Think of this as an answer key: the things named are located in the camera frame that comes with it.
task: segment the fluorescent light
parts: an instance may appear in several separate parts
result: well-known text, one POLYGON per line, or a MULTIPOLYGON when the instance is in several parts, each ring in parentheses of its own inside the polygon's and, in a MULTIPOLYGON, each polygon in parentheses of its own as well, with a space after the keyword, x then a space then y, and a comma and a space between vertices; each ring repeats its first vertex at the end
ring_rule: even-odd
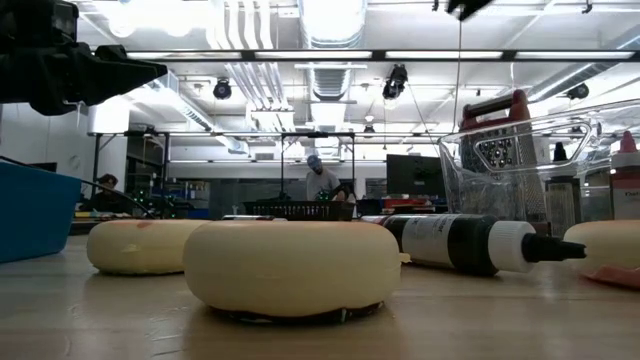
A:
POLYGON ((502 51, 387 51, 387 59, 498 59, 502 51))
POLYGON ((212 160, 214 163, 229 163, 229 164, 235 164, 235 163, 249 163, 251 162, 251 160, 212 160))
POLYGON ((155 52, 155 51, 132 51, 127 56, 136 60, 207 60, 207 59, 223 59, 238 60, 242 58, 237 51, 172 51, 172 52, 155 52))
POLYGON ((368 59, 371 57, 371 51, 257 51, 255 55, 256 59, 368 59))
POLYGON ((327 69, 327 70, 349 70, 349 69, 366 69, 366 64, 295 64, 293 65, 295 69, 298 70, 316 70, 316 69, 327 69))
POLYGON ((208 137, 211 136, 211 133, 207 132, 177 132, 177 133, 169 133, 171 136, 175 137, 208 137))
POLYGON ((208 160, 170 160, 170 163, 174 164, 202 164, 208 163, 208 160))
POLYGON ((628 59, 633 51, 519 51, 516 59, 628 59))
POLYGON ((423 133, 412 132, 388 132, 388 133, 356 133, 356 137, 408 137, 421 136, 423 133))
POLYGON ((234 137, 280 137, 280 133, 276 132, 244 132, 244 133, 221 133, 224 136, 234 136, 234 137))

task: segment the blue bin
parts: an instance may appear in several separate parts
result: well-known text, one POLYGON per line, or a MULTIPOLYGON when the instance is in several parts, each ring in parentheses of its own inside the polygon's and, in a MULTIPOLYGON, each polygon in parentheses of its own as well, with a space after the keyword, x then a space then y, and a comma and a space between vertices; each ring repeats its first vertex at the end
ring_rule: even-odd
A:
POLYGON ((0 163, 0 263, 64 249, 80 180, 0 163))

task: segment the spotlight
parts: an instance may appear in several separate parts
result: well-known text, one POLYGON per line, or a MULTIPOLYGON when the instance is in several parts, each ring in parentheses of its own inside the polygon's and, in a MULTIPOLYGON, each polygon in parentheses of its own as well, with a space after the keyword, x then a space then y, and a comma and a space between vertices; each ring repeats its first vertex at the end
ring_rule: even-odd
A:
POLYGON ((382 97, 386 100, 397 99, 404 91, 404 83, 409 80, 407 69, 402 64, 395 64, 393 71, 387 79, 387 83, 382 89, 382 97))
POLYGON ((566 96, 569 98, 569 100, 585 99, 587 96, 589 96, 589 87, 582 83, 567 91, 566 96))
POLYGON ((218 83, 213 88, 213 96, 219 100, 227 100, 231 97, 231 86, 229 86, 229 79, 219 78, 218 83))

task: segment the white bottle cap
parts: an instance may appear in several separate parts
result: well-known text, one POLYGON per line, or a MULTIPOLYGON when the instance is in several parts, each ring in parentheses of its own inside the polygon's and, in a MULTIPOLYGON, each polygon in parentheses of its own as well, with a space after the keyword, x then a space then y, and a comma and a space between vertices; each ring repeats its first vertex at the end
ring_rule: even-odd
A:
POLYGON ((498 221, 489 232, 489 258, 498 270, 527 273, 533 264, 522 254, 522 239, 535 234, 531 224, 523 221, 498 221))

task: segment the cheese wheel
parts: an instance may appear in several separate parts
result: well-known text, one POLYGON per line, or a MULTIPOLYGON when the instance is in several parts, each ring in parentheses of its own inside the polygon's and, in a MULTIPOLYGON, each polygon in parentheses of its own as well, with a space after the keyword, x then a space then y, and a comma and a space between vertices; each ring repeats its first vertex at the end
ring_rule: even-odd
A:
POLYGON ((294 318, 377 308, 401 263, 379 225, 220 221, 191 234, 184 265, 189 289, 213 308, 294 318))
POLYGON ((89 233, 87 256, 100 271, 118 274, 182 272, 182 252, 203 220, 116 220, 89 233))
POLYGON ((586 259, 571 261, 580 274, 640 288, 640 220, 578 224, 565 233, 564 240, 587 247, 586 259))

